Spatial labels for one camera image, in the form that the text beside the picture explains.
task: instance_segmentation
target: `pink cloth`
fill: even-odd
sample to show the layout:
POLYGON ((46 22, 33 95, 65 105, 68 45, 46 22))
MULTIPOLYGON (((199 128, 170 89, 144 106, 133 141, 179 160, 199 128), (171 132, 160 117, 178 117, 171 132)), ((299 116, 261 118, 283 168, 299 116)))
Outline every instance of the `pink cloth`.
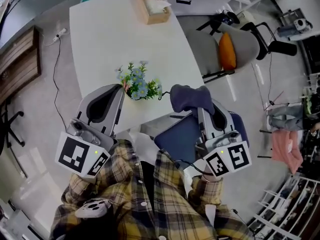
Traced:
POLYGON ((295 174, 303 162, 303 157, 298 146, 298 133, 284 129, 272 133, 272 159, 286 163, 292 174, 295 174), (292 150, 288 152, 288 146, 292 140, 292 150))

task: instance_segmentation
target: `yellow plaid shirt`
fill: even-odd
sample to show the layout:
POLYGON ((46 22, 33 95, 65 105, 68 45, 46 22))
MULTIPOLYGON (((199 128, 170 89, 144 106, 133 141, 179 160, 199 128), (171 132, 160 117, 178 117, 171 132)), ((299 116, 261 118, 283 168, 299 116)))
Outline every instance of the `yellow plaid shirt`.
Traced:
POLYGON ((109 199, 114 211, 125 203, 121 213, 129 212, 118 226, 119 239, 151 240, 159 236, 167 240, 215 240, 218 236, 229 236, 233 240, 250 238, 247 226, 236 219, 226 205, 221 205, 222 180, 211 183, 194 177, 187 197, 183 171, 177 169, 164 150, 157 154, 153 176, 154 212, 147 189, 138 182, 144 180, 139 158, 129 141, 120 140, 114 155, 97 175, 95 184, 76 174, 71 176, 61 198, 63 205, 56 210, 50 239, 55 240, 78 225, 81 219, 75 216, 75 211, 93 197, 109 199), (217 207, 214 227, 206 217, 205 205, 208 204, 217 207))

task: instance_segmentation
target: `white table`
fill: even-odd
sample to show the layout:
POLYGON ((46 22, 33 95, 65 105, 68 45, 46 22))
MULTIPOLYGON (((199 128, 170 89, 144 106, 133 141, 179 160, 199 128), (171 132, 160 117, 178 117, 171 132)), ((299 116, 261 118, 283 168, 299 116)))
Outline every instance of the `white table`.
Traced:
MULTIPOLYGON (((163 92, 175 84, 204 84, 198 65, 176 16, 166 23, 146 25, 137 0, 90 0, 70 8, 70 32, 75 71, 82 97, 118 83, 115 69, 130 61, 149 61, 146 80, 155 77, 163 92)), ((119 133, 173 112, 168 94, 162 100, 133 101, 125 96, 119 133)))

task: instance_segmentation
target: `blue cushion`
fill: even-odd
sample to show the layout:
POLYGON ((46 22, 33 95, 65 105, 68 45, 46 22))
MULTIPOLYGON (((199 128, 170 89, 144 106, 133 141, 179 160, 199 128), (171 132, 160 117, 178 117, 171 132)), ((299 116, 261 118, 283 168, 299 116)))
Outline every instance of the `blue cushion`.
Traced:
MULTIPOLYGON (((241 134, 242 140, 249 141, 242 118, 230 112, 234 128, 241 134)), ((183 159, 190 163, 196 161, 195 144, 201 137, 198 120, 190 113, 154 138, 154 143, 166 150, 173 160, 183 159)))

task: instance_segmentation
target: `person's leg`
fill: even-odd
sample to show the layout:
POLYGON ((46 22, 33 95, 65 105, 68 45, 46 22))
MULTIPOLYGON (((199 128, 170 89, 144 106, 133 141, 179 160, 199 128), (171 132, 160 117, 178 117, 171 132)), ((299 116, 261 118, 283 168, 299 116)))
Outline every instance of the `person's leg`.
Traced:
POLYGON ((302 118, 295 117, 293 119, 281 120, 270 116, 269 123, 278 129, 284 129, 290 132, 303 130, 302 118))
POLYGON ((296 106, 281 106, 268 111, 268 116, 278 117, 282 115, 288 115, 293 117, 299 117, 303 113, 303 105, 296 106))

